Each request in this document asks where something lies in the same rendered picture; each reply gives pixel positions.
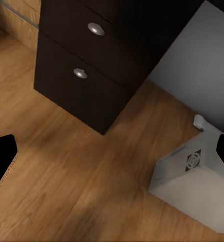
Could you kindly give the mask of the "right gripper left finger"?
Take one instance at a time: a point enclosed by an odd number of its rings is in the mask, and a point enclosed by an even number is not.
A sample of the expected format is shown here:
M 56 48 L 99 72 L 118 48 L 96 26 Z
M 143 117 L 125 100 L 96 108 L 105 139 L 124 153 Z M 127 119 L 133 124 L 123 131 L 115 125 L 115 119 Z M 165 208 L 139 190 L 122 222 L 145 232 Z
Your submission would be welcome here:
M 0 137 L 0 180 L 17 154 L 15 138 L 12 134 Z

